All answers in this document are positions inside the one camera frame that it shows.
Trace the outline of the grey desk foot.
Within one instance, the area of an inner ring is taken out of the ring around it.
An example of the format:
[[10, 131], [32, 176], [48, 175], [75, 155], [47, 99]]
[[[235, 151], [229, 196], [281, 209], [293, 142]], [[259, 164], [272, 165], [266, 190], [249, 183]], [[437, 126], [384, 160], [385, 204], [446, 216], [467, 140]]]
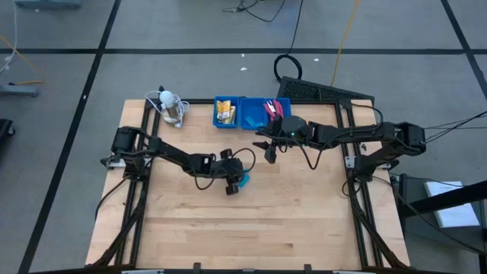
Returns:
[[37, 97], [39, 91], [37, 87], [32, 86], [2, 84], [0, 85], [0, 95]]
[[19, 8], [29, 9], [78, 9], [81, 0], [14, 0]]

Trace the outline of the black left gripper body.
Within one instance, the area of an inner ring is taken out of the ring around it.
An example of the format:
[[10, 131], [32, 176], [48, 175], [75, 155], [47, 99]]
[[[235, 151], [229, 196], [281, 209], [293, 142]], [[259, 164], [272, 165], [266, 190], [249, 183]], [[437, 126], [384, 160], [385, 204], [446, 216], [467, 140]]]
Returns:
[[239, 183], [244, 178], [246, 170], [239, 158], [225, 158], [213, 161], [210, 177], [212, 179], [226, 179], [229, 184]]

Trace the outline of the black floor device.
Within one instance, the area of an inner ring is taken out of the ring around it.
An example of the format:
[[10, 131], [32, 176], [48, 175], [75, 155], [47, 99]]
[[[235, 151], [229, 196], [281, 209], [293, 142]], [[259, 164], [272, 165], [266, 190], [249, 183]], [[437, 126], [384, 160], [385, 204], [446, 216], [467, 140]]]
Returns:
[[0, 119], [0, 139], [7, 136], [13, 136], [15, 129], [13, 127], [13, 121], [9, 119]]

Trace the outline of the black equipment case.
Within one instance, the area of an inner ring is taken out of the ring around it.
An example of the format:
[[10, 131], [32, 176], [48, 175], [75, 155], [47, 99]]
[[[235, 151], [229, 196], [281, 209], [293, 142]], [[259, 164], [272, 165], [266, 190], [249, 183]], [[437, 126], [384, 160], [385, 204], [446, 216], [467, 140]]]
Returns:
[[284, 76], [280, 82], [277, 97], [287, 97], [292, 100], [306, 100], [324, 102], [325, 100], [369, 100], [374, 103], [374, 97], [347, 91], [327, 85], [317, 84], [301, 79]]

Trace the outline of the white bulb table lamp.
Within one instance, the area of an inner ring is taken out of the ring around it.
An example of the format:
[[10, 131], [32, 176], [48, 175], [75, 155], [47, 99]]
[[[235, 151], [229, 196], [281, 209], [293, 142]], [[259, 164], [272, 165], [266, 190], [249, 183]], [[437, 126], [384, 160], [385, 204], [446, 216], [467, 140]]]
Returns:
[[183, 105], [179, 97], [171, 91], [162, 91], [159, 95], [159, 100], [164, 121], [180, 128], [183, 121]]

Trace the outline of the black aluminium table frame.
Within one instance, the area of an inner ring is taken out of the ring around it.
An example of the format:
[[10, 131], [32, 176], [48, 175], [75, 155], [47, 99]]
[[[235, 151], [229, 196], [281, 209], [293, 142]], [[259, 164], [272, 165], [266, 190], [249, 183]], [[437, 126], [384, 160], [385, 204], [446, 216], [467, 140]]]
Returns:
[[269, 164], [260, 137], [212, 125], [214, 107], [196, 104], [183, 127], [157, 118], [143, 100], [127, 100], [121, 126], [146, 125], [189, 153], [230, 148], [250, 167], [235, 195], [223, 180], [194, 179], [157, 159], [145, 183], [107, 174], [106, 201], [95, 222], [87, 265], [105, 269], [360, 270], [387, 257], [354, 216], [345, 182], [344, 148], [318, 154], [293, 148]]

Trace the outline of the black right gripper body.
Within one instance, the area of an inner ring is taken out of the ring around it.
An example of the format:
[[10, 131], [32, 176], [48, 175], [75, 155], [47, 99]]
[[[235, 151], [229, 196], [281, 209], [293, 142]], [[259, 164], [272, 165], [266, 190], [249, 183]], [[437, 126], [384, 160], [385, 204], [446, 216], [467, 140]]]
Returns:
[[296, 141], [309, 142], [312, 138], [307, 121], [299, 116], [287, 116], [282, 120], [281, 137]]

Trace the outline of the black side cart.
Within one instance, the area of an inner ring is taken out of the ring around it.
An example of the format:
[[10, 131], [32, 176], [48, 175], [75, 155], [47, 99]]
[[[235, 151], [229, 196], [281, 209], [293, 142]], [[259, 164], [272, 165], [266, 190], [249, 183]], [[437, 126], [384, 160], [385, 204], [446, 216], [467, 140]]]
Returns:
[[[487, 256], [487, 218], [483, 213], [483, 202], [487, 200], [487, 180], [428, 197], [424, 183], [435, 181], [433, 179], [406, 174], [395, 174], [390, 179], [404, 234], [414, 234]], [[480, 226], [440, 228], [434, 213], [463, 204], [473, 206]]]

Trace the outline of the white booklet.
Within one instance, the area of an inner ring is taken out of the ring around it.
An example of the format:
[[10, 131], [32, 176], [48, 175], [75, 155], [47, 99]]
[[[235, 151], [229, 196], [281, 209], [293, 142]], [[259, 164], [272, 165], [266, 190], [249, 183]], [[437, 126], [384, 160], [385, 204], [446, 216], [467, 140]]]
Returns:
[[[428, 197], [436, 196], [463, 187], [461, 181], [426, 181], [424, 187]], [[479, 219], [476, 217], [471, 204], [463, 204], [449, 209], [438, 210], [434, 213], [440, 228], [478, 227]]]

